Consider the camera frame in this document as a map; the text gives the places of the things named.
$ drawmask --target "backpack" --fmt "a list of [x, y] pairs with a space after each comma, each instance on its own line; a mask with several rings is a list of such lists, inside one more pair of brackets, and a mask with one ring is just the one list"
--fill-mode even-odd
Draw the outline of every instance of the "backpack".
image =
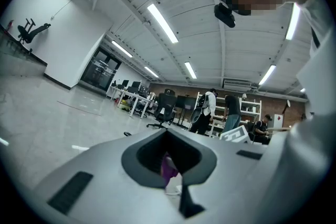
[[209, 106], [209, 97], [204, 93], [198, 100], [196, 108], [205, 109]]

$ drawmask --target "white table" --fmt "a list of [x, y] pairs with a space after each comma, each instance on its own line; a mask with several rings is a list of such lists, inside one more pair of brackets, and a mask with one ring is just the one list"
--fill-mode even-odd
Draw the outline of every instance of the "white table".
[[146, 104], [145, 104], [145, 107], [143, 108], [142, 114], [141, 114], [141, 116], [140, 116], [141, 119], [143, 118], [143, 116], [145, 115], [145, 111], [146, 111], [146, 109], [147, 109], [147, 106], [148, 106], [148, 104], [149, 104], [149, 102], [150, 102], [151, 100], [149, 100], [149, 99], [147, 99], [147, 98], [145, 98], [145, 97], [142, 97], [142, 96], [140, 96], [140, 95], [138, 95], [138, 94], [135, 94], [135, 93], [131, 93], [131, 92], [127, 92], [127, 91], [124, 91], [124, 90], [120, 90], [120, 89], [118, 89], [118, 88], [116, 88], [116, 87], [110, 87], [110, 90], [112, 91], [112, 96], [111, 96], [110, 101], [113, 100], [113, 98], [114, 98], [114, 96], [115, 96], [115, 94], [116, 94], [117, 92], [121, 92], [121, 96], [120, 96], [120, 98], [119, 98], [119, 102], [118, 102], [117, 107], [120, 106], [121, 100], [122, 100], [122, 98], [123, 98], [125, 95], [130, 96], [130, 97], [135, 97], [135, 102], [134, 102], [133, 108], [132, 108], [132, 110], [131, 110], [130, 117], [133, 116], [133, 112], [134, 112], [135, 107], [137, 106], [137, 102], [138, 102], [138, 100], [145, 101]]

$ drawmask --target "black shirt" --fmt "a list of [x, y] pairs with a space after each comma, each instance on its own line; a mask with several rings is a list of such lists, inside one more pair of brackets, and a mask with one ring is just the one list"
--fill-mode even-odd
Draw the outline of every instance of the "black shirt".
[[262, 135], [257, 133], [255, 130], [259, 129], [260, 131], [264, 132], [267, 130], [267, 124], [263, 121], [256, 122], [255, 128], [254, 128], [254, 134]]
[[229, 116], [230, 115], [241, 115], [240, 112], [240, 104], [237, 97], [233, 95], [228, 95], [225, 98], [225, 106], [229, 109]]

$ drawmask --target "brick wall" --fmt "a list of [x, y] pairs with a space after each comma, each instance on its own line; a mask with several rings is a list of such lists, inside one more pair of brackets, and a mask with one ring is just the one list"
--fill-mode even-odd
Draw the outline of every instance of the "brick wall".
[[[193, 88], [193, 87], [182, 87], [182, 86], [172, 86], [172, 85], [164, 85], [164, 84], [150, 84], [150, 91], [154, 92], [156, 96], [159, 95], [159, 93], [164, 92], [165, 89], [171, 89], [175, 91], [175, 95], [186, 95], [188, 94], [190, 97], [197, 97], [197, 93], [200, 92], [201, 94], [205, 93], [207, 89], [203, 88]], [[218, 97], [224, 97], [225, 93], [233, 94], [237, 97], [241, 97], [241, 93], [234, 94], [232, 92], [225, 92], [223, 90], [217, 90], [218, 91]], [[263, 117], [266, 114], [281, 114], [283, 109], [286, 105], [286, 100], [284, 99], [278, 99], [278, 98], [271, 98], [271, 97], [263, 97], [259, 95], [253, 95], [253, 94], [247, 94], [246, 101], [253, 102], [254, 99], [256, 102], [259, 102], [261, 100], [261, 117]], [[288, 127], [290, 125], [294, 125], [296, 122], [300, 121], [301, 115], [305, 111], [305, 103], [302, 102], [295, 102], [290, 101], [291, 107], [288, 108], [285, 112], [285, 118], [284, 118], [284, 127]], [[181, 109], [176, 108], [177, 111], [177, 117], [179, 117]], [[222, 111], [216, 111], [216, 115], [223, 115], [224, 112]], [[188, 119], [190, 121], [190, 115], [191, 112], [187, 111], [185, 115], [185, 119]], [[242, 116], [242, 120], [250, 119], [252, 120], [252, 117]]]

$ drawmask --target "baseboard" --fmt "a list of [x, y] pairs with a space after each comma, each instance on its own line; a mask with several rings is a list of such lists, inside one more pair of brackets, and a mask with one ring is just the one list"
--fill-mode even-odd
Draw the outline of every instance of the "baseboard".
[[71, 90], [71, 87], [63, 84], [62, 82], [59, 82], [58, 80], [52, 78], [51, 76], [47, 75], [47, 74], [43, 74], [44, 77], [46, 77], [48, 80], [51, 80], [53, 83], [56, 83], [57, 85], [60, 85], [61, 87], [67, 89], [67, 90]]

